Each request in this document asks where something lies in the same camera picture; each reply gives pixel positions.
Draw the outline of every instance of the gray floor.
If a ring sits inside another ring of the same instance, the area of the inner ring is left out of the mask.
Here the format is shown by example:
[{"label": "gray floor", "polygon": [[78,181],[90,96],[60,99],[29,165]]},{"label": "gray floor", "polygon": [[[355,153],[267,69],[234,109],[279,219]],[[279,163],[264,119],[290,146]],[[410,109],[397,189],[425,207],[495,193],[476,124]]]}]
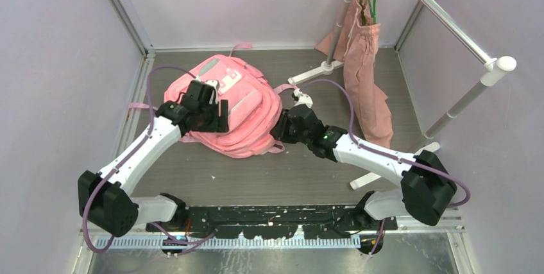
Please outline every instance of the gray floor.
[{"label": "gray floor", "polygon": [[[191,69],[217,52],[159,53],[154,66],[177,65]],[[237,51],[238,56],[260,69],[272,86],[308,71],[324,61],[315,50]],[[179,77],[177,71],[157,72],[151,91],[158,105],[164,91]],[[342,70],[328,76],[343,84]],[[392,49],[381,49],[375,66],[375,82],[389,96],[393,115],[391,147],[406,150],[420,136],[400,64]],[[307,89],[314,111],[325,124],[347,127],[349,109],[346,99],[333,85],[317,84]],[[284,106],[293,105],[283,94]],[[149,122],[140,115],[137,133]],[[287,145],[281,154],[266,154],[235,160],[207,149],[201,144],[178,143],[169,148],[147,172],[133,196],[173,194],[189,205],[300,205],[357,203],[370,189],[384,190],[392,185],[381,179],[368,189],[353,191],[348,182],[367,171],[347,164],[336,164],[314,157],[302,144]]]}]

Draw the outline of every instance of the wall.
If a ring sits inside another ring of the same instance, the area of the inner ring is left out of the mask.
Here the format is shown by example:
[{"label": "wall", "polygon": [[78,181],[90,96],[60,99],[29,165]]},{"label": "wall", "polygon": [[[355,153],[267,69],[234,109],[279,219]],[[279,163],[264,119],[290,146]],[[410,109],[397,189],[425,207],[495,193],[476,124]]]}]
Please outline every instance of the wall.
[{"label": "wall", "polygon": [[0,273],[67,273],[76,181],[112,158],[141,56],[107,0],[0,4]]},{"label": "wall", "polygon": [[[515,72],[487,90],[438,136],[441,160],[473,199],[461,207],[479,273],[541,273],[544,219],[544,2],[437,0],[492,56],[513,56]],[[484,73],[429,12],[401,52],[412,100],[426,130]]]},{"label": "wall", "polygon": [[[311,47],[332,30],[342,0],[125,0],[156,48]],[[382,46],[395,45],[416,0],[378,0]]]}]

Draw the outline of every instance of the pink bag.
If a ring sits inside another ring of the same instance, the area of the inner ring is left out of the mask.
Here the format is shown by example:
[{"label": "pink bag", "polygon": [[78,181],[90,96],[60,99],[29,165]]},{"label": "pink bag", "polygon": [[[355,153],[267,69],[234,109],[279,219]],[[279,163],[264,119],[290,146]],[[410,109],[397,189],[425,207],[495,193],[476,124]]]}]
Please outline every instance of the pink bag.
[{"label": "pink bag", "polygon": [[[361,12],[370,25],[362,25]],[[374,84],[380,24],[371,23],[368,0],[351,0],[334,58],[344,61],[344,85],[365,139],[389,148],[393,137],[391,112],[386,104],[386,94]],[[331,42],[332,33],[329,33],[316,49],[328,53]]]},{"label": "pink bag", "polygon": [[[240,44],[235,48],[251,48]],[[201,142],[208,148],[232,158],[244,158],[267,152],[280,153],[284,145],[272,138],[270,130],[280,117],[282,101],[278,95],[292,85],[272,89],[263,74],[240,58],[215,55],[191,70],[201,81],[219,80],[219,99],[228,100],[227,133],[189,132],[181,142]],[[184,74],[164,93],[164,101],[178,101],[192,77]],[[148,108],[132,103],[130,108]]]}]

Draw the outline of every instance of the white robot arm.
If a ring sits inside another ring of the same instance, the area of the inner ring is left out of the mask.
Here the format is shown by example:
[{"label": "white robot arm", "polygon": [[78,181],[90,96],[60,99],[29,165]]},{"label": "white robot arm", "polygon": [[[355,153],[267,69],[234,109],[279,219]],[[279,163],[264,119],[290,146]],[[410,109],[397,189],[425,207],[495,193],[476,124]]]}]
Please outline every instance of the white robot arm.
[{"label": "white robot arm", "polygon": [[[213,81],[202,83],[194,80],[180,103],[166,102],[160,106],[147,141],[108,179],[92,201],[89,221],[116,237],[136,225],[156,221],[178,226],[184,223],[185,203],[182,200],[168,194],[152,198],[131,198],[130,195],[159,156],[188,131],[228,131],[228,103],[222,101],[219,104],[216,89]],[[457,187],[451,181],[409,164],[417,162],[446,172],[433,153],[402,153],[350,136],[342,128],[325,126],[310,109],[310,97],[299,90],[295,96],[297,104],[282,111],[271,131],[276,140],[304,143],[318,157],[361,167],[399,187],[387,192],[367,193],[357,206],[364,209],[362,219],[380,220],[410,214],[428,225],[438,222]],[[81,175],[78,189],[82,216],[91,192],[103,180],[102,175],[113,170],[147,136],[148,130],[145,130],[99,173],[86,171]]]}]

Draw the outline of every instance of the pink backpack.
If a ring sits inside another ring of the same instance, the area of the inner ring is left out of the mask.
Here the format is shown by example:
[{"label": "pink backpack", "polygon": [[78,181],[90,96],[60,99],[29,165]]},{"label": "pink backpack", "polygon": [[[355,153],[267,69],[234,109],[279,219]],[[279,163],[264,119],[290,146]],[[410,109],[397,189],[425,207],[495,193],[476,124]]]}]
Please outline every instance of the pink backpack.
[{"label": "pink backpack", "polygon": [[[201,142],[208,148],[232,158],[245,158],[267,152],[280,153],[284,145],[272,138],[270,130],[282,111],[278,95],[292,85],[272,89],[263,74],[240,58],[215,55],[191,70],[201,81],[219,80],[219,99],[228,100],[227,133],[189,132],[181,142]],[[187,90],[192,77],[184,74],[164,93],[164,101],[177,101]],[[142,108],[143,104],[130,107]]]}]

